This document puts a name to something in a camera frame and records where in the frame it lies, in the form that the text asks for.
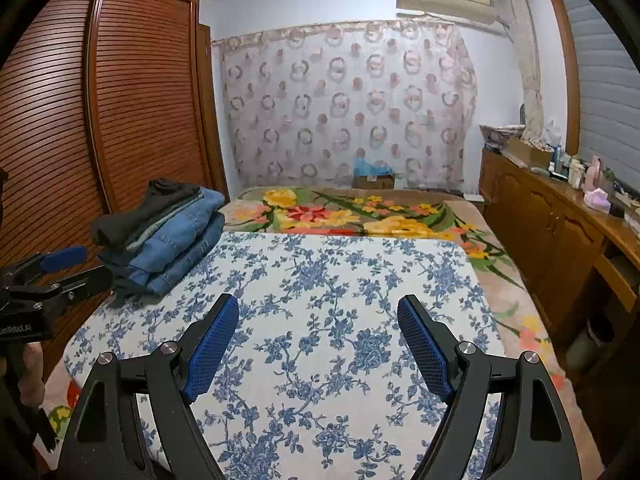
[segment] blue gripper pad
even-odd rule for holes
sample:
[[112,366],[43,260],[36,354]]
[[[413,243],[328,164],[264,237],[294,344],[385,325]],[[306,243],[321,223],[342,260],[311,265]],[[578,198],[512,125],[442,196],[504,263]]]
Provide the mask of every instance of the blue gripper pad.
[[199,395],[209,391],[226,347],[236,331],[238,319],[238,300],[228,296],[191,356],[188,379],[182,389],[189,402],[195,402]]
[[76,245],[75,247],[62,249],[55,253],[45,254],[40,261],[40,270],[44,274],[52,274],[62,269],[84,264],[88,254],[82,245]]
[[427,388],[448,404],[454,388],[447,360],[407,296],[398,302],[398,325]]

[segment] bed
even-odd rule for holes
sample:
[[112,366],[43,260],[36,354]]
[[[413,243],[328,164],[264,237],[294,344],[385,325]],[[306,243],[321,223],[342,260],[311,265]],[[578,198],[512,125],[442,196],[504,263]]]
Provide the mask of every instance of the bed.
[[[600,457],[517,269],[472,204],[433,198],[249,190],[223,208],[218,245],[160,303],[101,305],[65,349],[66,369],[82,385],[100,352],[150,352],[229,292],[241,322],[210,392],[192,406],[225,474],[408,480],[444,414],[395,320],[398,300],[416,294],[487,352],[541,355],[583,478],[595,478]],[[148,399],[138,400],[150,452],[167,466]],[[486,404],[468,478],[482,471],[498,400]]]

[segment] patterned curtain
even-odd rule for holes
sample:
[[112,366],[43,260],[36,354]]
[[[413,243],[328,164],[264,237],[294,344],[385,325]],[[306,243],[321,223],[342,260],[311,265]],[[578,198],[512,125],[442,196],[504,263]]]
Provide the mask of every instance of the patterned curtain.
[[476,72],[455,25],[333,23],[222,42],[245,186],[349,187],[357,158],[396,187],[460,189]]

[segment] wooden wardrobe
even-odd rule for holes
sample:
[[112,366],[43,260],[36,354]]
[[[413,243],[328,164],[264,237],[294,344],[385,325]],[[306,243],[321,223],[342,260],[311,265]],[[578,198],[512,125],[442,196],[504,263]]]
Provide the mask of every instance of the wooden wardrobe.
[[[90,222],[152,178],[228,196],[198,0],[51,0],[0,71],[0,167],[0,266],[76,244],[95,266]],[[59,320],[46,373],[103,298]]]

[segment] window blind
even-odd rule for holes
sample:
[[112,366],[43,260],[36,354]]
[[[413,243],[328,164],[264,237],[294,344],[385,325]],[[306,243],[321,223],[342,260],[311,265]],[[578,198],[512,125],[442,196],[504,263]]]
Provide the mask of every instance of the window blind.
[[564,0],[580,78],[582,158],[600,156],[616,178],[640,190],[640,73],[589,0]]

